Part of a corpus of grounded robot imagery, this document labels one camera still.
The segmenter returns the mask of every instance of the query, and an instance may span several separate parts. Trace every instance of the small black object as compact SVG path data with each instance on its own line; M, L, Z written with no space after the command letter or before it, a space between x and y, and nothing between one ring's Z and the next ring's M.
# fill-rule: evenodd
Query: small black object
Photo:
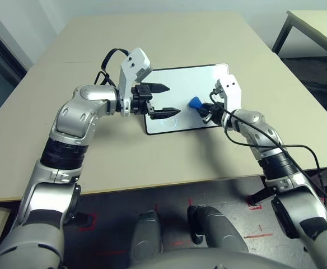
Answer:
M198 221L197 206L189 206L187 208L187 221L192 242L196 245L201 244L203 242L203 229Z
M69 221L71 221L72 217L76 213L76 208L79 202L80 198L80 192L81 192L81 186L77 183L75 183L72 199L70 201L69 207L68 207L68 212L66 215L66 218L64 220L64 224L67 224Z
M141 85L147 85L150 88L150 92L153 94L160 94L165 91L169 91L170 88L161 83L147 83L142 82Z
M274 197L271 201L273 211L277 217L279 226L282 228L285 235L291 239L299 238L298 232L289 216L286 208L283 206L278 197Z
M77 212L73 215L69 221L66 222L66 226L79 226L82 228L90 227L94 221L94 218L88 214Z

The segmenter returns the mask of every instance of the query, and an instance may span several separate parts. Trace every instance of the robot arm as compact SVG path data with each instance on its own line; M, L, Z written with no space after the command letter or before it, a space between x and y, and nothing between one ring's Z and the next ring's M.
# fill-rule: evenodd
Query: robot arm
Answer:
M43 154L34 166L11 232L0 245L0 268L61 268L63 225L75 217L81 187L76 182L99 119L149 114L168 118L180 110L154 110L151 93L169 90L140 84L151 72L150 60L137 48L121 65L119 86L84 85L59 110Z
M218 80L212 94L223 98L224 104L203 104L198 112L205 117L204 122L212 120L225 131L239 132L252 145L252 153L263 168L266 185L275 196L272 207L283 232L289 238L299 238L303 242L318 268L327 268L325 206L298 167L277 145L252 126L282 145L277 131L261 113L241 109L241 89L234 75Z

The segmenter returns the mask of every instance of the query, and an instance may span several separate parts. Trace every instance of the blue object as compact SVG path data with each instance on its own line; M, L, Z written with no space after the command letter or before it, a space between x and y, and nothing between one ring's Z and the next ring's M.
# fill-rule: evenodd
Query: blue object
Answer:
M193 97L190 103L188 104L190 108L198 109L202 107L202 102L197 96Z

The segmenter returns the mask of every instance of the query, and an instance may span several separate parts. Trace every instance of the table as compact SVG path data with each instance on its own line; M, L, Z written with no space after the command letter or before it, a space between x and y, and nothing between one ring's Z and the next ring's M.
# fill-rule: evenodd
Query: table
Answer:
M294 26L327 50L327 10L290 10L272 51L279 53Z
M0 109L0 201L21 198L58 109L75 87L93 83L115 47L141 47L153 68L228 63L242 107L262 112L285 143L310 146L327 167L327 112L238 14L77 17ZM116 82L122 59L115 55L108 66ZM315 167L305 150L290 152L303 169ZM82 193L262 174L250 149L231 143L222 128L148 136L142 116L119 114L101 119L83 167Z

